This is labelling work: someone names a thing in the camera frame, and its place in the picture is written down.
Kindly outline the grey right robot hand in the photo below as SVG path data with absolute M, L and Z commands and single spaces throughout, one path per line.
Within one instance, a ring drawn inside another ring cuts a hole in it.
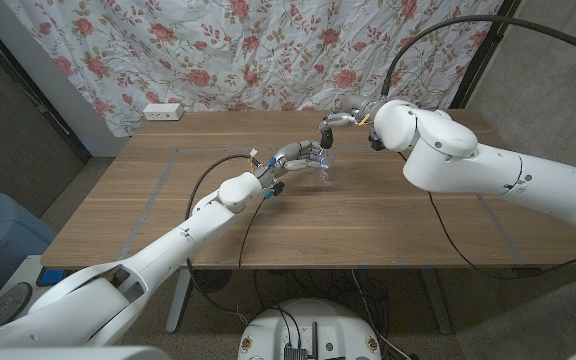
M 362 95 L 342 96 L 339 108 L 332 110 L 318 127 L 319 133 L 324 133 L 334 127 L 352 125 L 365 126 L 373 124 L 380 108 L 385 104 L 381 98 Z

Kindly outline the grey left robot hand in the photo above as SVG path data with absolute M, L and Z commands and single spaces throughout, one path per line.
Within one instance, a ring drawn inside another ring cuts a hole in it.
M 263 188 L 268 188 L 288 172 L 308 168 L 329 170 L 331 163 L 324 152 L 325 149 L 314 140 L 293 142 L 282 147 L 267 164 L 259 166 L 253 174 Z

